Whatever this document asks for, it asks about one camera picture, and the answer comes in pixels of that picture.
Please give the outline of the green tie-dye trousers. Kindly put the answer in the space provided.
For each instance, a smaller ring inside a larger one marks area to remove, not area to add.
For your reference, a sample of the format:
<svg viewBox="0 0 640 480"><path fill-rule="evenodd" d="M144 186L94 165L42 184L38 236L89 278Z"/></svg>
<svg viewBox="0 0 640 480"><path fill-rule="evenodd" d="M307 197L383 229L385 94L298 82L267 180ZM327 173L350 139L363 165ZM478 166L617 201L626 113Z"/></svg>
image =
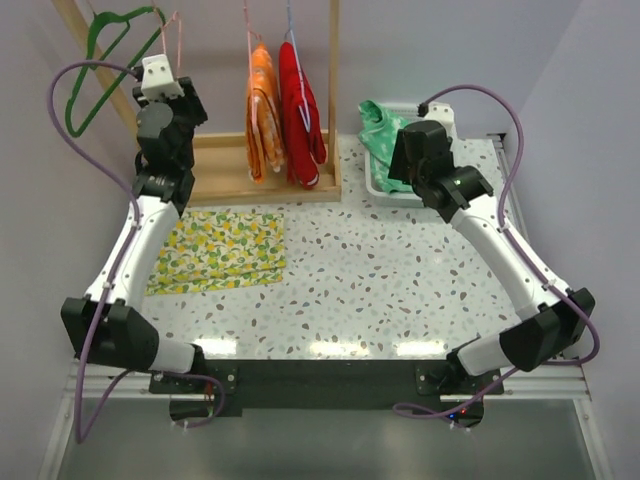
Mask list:
<svg viewBox="0 0 640 480"><path fill-rule="evenodd" d="M358 110L363 124L358 137L369 152L374 184L386 194L413 193L410 185L389 178L397 133L409 120L373 100L362 101Z"/></svg>

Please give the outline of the blue wire hanger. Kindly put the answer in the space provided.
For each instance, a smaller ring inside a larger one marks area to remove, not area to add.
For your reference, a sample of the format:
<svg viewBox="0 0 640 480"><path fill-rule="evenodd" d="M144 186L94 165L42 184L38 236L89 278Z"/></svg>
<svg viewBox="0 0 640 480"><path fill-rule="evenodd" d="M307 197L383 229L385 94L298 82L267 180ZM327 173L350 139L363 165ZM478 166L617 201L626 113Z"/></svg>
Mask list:
<svg viewBox="0 0 640 480"><path fill-rule="evenodd" d="M294 60L295 60L297 76L299 79L300 93L302 98L302 104L298 107L298 109L299 109L299 113L300 113L303 125L305 127L305 130L307 133L309 133L311 131L312 122L311 122L308 99L305 91L304 73L301 67L298 49L296 45L296 38L295 38L295 32L294 32L294 17L293 17L290 0L286 1L286 14L287 14L287 30L286 30L286 33L284 34L284 39L289 40L293 48Z"/></svg>

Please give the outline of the orange tie-dye trousers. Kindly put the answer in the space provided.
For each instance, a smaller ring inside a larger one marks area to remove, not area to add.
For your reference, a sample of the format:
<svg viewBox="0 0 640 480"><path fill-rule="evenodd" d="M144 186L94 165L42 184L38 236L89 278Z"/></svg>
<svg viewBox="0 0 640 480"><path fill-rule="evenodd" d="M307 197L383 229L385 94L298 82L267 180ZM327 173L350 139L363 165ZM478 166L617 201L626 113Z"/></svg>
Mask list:
<svg viewBox="0 0 640 480"><path fill-rule="evenodd" d="M264 182L267 167L278 173L286 163L285 145L281 127L281 105L279 87L274 63L266 45L260 48L258 65L263 68L262 90L268 101L265 114L260 120L259 133L246 140L247 160L250 179L256 183Z"/></svg>

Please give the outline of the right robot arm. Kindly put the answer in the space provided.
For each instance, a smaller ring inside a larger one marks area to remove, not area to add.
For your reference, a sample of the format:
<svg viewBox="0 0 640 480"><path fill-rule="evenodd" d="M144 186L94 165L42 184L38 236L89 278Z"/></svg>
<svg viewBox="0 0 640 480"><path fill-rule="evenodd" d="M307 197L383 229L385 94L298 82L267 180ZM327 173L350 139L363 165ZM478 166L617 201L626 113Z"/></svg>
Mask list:
<svg viewBox="0 0 640 480"><path fill-rule="evenodd" d="M410 185L424 207L475 248L519 318L501 333L447 355L445 379L452 390L469 392L492 370L530 372L577 343L595 308L593 295L556 277L519 232L499 219L492 186L475 167L455 165L452 140L441 123L422 120L400 129L389 175Z"/></svg>

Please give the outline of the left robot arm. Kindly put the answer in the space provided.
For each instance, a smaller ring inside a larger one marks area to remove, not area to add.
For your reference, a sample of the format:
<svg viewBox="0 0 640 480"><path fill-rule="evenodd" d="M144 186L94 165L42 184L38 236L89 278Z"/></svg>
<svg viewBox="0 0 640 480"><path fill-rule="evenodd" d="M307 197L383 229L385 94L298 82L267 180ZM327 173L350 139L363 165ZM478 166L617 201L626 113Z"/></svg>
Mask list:
<svg viewBox="0 0 640 480"><path fill-rule="evenodd" d="M109 257L61 318L78 359L136 372L172 372L185 392L200 390L207 368L199 347L165 339L140 312L156 259L181 218L195 183L193 138L208 116L193 82L182 77L158 96L137 87L136 176L125 188L133 202Z"/></svg>

